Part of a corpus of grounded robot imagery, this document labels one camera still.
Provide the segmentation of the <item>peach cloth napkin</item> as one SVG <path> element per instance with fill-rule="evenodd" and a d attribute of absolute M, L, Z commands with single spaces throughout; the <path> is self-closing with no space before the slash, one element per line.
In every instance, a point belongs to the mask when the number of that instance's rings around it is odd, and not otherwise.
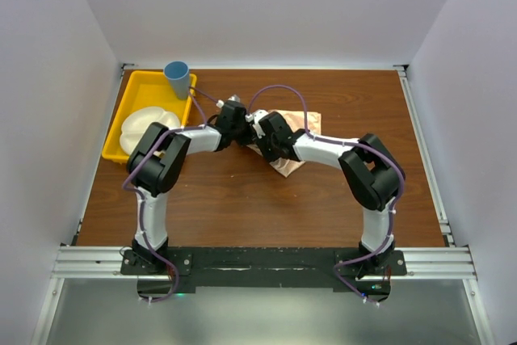
<path fill-rule="evenodd" d="M 278 113 L 286 120 L 293 132 L 305 127 L 303 111 L 278 110 Z M 322 133 L 322 114 L 320 112 L 308 112 L 308 129 L 317 135 Z M 304 162 L 296 162 L 285 158 L 278 158 L 273 162 L 269 162 L 269 165 L 285 178 L 304 164 Z"/>

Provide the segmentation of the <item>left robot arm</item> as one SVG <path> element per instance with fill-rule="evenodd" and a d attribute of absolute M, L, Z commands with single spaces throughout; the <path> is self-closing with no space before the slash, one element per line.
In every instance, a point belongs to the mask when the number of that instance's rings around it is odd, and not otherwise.
<path fill-rule="evenodd" d="M 137 196 L 137 231 L 132 252 L 149 274 L 170 266 L 167 258 L 166 207 L 168 193 L 177 183 L 186 157 L 217 152 L 248 135 L 245 105 L 236 100 L 219 102 L 213 124 L 169 129 L 153 122 L 129 157 L 123 188 Z"/>

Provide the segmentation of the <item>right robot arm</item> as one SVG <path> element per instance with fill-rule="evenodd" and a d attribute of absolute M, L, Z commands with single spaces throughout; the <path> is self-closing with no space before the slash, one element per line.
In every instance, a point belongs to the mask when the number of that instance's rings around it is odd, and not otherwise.
<path fill-rule="evenodd" d="M 363 233 L 359 256 L 340 265 L 361 266 L 371 275 L 385 269 L 394 249 L 395 207 L 405 175 L 380 139 L 373 134 L 341 139 L 318 136 L 304 128 L 294 131 L 277 111 L 258 110 L 247 115 L 246 122 L 253 143 L 269 162 L 315 162 L 343 172 L 363 209 Z"/>

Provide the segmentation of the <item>blue plastic cup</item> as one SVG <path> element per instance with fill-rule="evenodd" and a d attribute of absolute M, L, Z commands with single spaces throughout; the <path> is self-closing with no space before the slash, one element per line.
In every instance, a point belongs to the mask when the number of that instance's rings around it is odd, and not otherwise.
<path fill-rule="evenodd" d="M 165 66 L 163 74 L 173 88 L 176 97 L 186 100 L 191 87 L 188 65 L 183 61 L 172 61 Z"/>

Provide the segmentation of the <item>yellow plastic tray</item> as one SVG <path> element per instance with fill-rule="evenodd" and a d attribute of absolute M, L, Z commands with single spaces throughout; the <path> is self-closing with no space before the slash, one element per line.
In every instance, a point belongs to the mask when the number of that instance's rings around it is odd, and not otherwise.
<path fill-rule="evenodd" d="M 190 98 L 177 98 L 162 73 L 151 70 L 132 72 L 115 109 L 102 157 L 126 163 L 151 123 L 158 122 L 167 128 L 185 126 L 191 105 Z"/>

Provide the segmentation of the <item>white divided plate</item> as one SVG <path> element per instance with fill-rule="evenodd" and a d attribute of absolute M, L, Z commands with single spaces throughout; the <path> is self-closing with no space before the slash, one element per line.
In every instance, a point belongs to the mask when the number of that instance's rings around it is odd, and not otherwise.
<path fill-rule="evenodd" d="M 120 147 L 127 155 L 133 152 L 153 122 L 163 124 L 167 128 L 178 128 L 181 124 L 176 114 L 161 107 L 144 107 L 135 111 L 125 119 L 121 126 Z"/>

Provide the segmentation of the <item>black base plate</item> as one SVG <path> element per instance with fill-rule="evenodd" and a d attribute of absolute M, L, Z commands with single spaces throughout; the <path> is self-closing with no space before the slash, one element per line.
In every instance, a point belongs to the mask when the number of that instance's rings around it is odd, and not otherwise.
<path fill-rule="evenodd" d="M 384 301 L 391 279 L 405 276 L 402 251 L 386 252 L 361 263 L 357 248 L 171 247 L 164 254 L 171 271 L 150 255 L 123 250 L 120 272 L 137 276 L 137 291 L 160 297 L 173 289 L 194 293 L 200 288 L 330 288 Z"/>

